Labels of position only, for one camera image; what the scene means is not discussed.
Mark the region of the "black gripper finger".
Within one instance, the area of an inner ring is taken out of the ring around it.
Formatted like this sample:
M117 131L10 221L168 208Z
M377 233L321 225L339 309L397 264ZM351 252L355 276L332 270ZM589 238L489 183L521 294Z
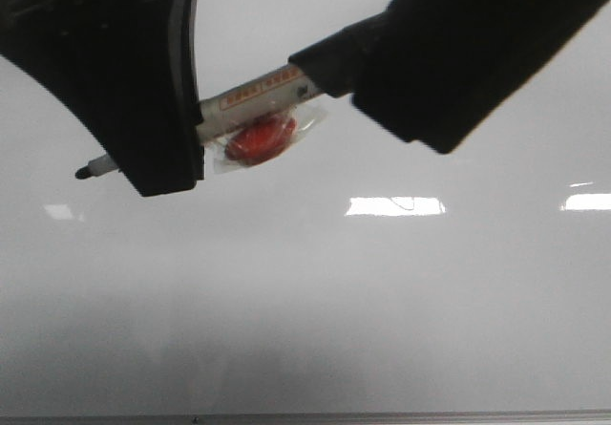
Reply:
M289 62L397 138L448 154L608 2L391 0Z
M104 149L76 172L122 172L144 197L203 177L197 0L1 0L1 54Z

